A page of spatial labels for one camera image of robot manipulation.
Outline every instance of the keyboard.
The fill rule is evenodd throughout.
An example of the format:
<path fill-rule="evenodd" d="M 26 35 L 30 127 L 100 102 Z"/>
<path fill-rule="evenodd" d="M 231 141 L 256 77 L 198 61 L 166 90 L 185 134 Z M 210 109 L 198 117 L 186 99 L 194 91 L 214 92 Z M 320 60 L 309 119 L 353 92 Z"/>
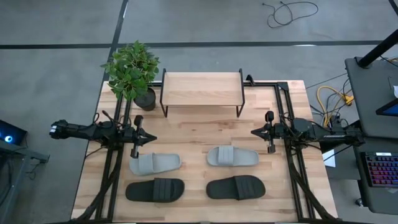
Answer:
<path fill-rule="evenodd" d="M 371 187 L 398 187 L 398 153 L 362 152 Z"/>

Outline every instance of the plant pot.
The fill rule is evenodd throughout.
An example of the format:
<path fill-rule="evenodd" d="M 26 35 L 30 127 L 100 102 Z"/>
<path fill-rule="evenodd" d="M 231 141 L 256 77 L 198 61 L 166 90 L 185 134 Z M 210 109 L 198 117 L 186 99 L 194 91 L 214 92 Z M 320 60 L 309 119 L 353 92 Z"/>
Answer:
<path fill-rule="evenodd" d="M 134 99 L 137 106 L 142 108 L 144 111 L 151 111 L 155 109 L 156 106 L 156 94 L 151 88 L 148 88 L 147 94 L 144 96 L 139 96 Z"/>

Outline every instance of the yellow cable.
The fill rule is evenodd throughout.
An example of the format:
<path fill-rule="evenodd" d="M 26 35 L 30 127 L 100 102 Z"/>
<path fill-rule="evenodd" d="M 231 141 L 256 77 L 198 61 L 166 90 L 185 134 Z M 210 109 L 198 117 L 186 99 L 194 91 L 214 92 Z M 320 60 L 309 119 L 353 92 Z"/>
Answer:
<path fill-rule="evenodd" d="M 320 97 L 319 97 L 319 92 L 320 92 L 320 90 L 323 89 L 323 88 L 328 88 L 329 90 L 334 91 L 336 94 L 339 94 L 341 97 L 344 97 L 344 96 L 343 96 L 343 94 L 341 94 L 339 91 L 337 91 L 336 89 L 334 89 L 334 88 L 332 88 L 332 87 L 330 87 L 330 86 L 320 86 L 320 87 L 318 88 L 318 90 L 317 90 L 317 100 L 318 100 L 319 105 L 320 105 L 321 108 L 322 108 L 323 113 L 326 113 L 327 111 L 326 111 L 325 107 L 323 106 L 323 104 L 322 104 L 322 102 L 321 102 L 321 99 L 320 99 Z"/>
<path fill-rule="evenodd" d="M 332 112 L 331 112 L 331 115 L 333 114 L 333 111 L 337 108 L 338 103 L 339 103 L 343 98 L 345 99 L 345 104 L 347 104 L 347 105 L 348 105 L 348 103 L 351 103 L 351 102 L 353 101 L 353 100 L 350 100 L 349 102 L 347 102 L 347 100 L 346 100 L 346 98 L 344 97 L 344 95 L 342 95 L 342 97 L 337 101 L 335 107 L 333 108 L 333 110 L 332 110 Z M 327 115 L 326 115 L 325 122 L 323 123 L 323 125 L 324 125 L 325 127 L 328 126 L 329 120 L 330 120 L 330 118 L 331 118 L 331 115 L 330 115 L 330 116 L 327 116 Z"/>

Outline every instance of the potted plant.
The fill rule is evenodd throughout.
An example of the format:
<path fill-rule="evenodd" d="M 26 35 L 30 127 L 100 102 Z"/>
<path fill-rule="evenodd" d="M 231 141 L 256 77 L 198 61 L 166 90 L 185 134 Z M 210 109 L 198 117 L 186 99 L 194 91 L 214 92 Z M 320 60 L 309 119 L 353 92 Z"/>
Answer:
<path fill-rule="evenodd" d="M 102 65 L 111 80 L 108 85 L 118 99 L 122 96 L 134 100 L 137 106 L 150 111 L 155 108 L 155 91 L 148 88 L 159 72 L 159 58 L 148 52 L 144 44 L 138 42 L 127 45 L 112 54 L 110 62 Z"/>

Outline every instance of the chair wheel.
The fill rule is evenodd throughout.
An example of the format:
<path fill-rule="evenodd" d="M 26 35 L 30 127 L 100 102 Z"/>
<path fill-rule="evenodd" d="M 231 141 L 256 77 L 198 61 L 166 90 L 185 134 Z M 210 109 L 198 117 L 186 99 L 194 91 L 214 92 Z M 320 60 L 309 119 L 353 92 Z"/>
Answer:
<path fill-rule="evenodd" d="M 357 200 L 355 201 L 355 204 L 356 204 L 357 206 L 359 206 L 359 207 L 363 207 L 362 199 L 361 199 L 361 198 L 357 199 Z"/>

